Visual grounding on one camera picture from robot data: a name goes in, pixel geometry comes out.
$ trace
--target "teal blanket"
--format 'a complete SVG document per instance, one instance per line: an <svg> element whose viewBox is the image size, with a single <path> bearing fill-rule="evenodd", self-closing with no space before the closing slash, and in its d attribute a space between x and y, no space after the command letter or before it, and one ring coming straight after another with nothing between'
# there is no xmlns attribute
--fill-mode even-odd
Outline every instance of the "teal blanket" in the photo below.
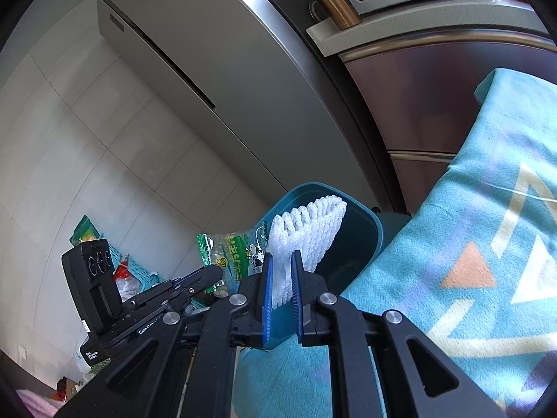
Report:
<svg viewBox="0 0 557 418"><path fill-rule="evenodd" d="M343 296L401 310L511 418L557 372L557 87L496 69L464 146ZM239 418L331 416L326 347L240 354Z"/></svg>

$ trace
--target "metal screw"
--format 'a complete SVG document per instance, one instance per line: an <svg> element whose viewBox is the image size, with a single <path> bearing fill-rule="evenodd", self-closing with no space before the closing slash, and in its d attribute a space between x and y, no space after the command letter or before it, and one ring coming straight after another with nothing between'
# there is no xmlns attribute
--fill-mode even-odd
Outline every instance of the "metal screw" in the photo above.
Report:
<svg viewBox="0 0 557 418"><path fill-rule="evenodd" d="M400 324L402 322L402 314L399 311L392 309L385 313L385 319L391 324Z"/></svg>
<svg viewBox="0 0 557 418"><path fill-rule="evenodd" d="M234 305L235 307L239 307L240 305L243 305L244 303L246 303L247 298L245 295L243 294L232 294L229 298L228 301Z"/></svg>
<svg viewBox="0 0 557 418"><path fill-rule="evenodd" d="M319 300L324 305L334 305L336 303L336 295L326 292L319 296Z"/></svg>
<svg viewBox="0 0 557 418"><path fill-rule="evenodd" d="M166 325L174 325L180 322L180 314L176 311L165 312L163 322Z"/></svg>

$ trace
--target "green packaging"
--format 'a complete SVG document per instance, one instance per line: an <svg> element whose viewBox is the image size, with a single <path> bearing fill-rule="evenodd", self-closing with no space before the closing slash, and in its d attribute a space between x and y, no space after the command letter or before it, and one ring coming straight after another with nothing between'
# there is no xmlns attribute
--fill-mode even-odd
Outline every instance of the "green packaging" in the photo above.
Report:
<svg viewBox="0 0 557 418"><path fill-rule="evenodd" d="M91 223L91 220L87 215L84 215L76 229L73 230L73 235L70 237L70 243L77 247L82 242L87 242L90 240L97 240L101 237L101 234L97 231L95 226Z"/></svg>
<svg viewBox="0 0 557 418"><path fill-rule="evenodd" d="M238 292L242 278L261 272L267 240L267 222L244 232L197 234L203 265L216 264L224 270L223 279L229 294Z"/></svg>

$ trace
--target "white tiled wall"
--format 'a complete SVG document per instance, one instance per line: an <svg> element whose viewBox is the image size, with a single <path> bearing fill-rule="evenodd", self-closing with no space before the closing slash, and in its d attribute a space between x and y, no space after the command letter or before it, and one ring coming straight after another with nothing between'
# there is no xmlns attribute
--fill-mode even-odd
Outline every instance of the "white tiled wall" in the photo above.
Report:
<svg viewBox="0 0 557 418"><path fill-rule="evenodd" d="M83 215L173 278L200 266L198 232L267 209L108 46L85 0L0 90L0 348L50 386L78 377L86 334L60 257Z"/></svg>

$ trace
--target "drawer handle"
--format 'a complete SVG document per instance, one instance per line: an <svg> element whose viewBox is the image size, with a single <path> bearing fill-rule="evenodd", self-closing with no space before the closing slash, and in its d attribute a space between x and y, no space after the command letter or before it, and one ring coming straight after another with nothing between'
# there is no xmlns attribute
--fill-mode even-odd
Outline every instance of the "drawer handle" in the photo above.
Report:
<svg viewBox="0 0 557 418"><path fill-rule="evenodd" d="M112 20L112 23L115 24L118 28L120 28L120 31L122 31L122 33L124 32L124 25L120 20L116 19L116 17L113 16L112 14L110 14L110 20Z"/></svg>
<svg viewBox="0 0 557 418"><path fill-rule="evenodd" d="M422 151L389 151L391 160L416 160L418 162L450 163L456 154Z"/></svg>

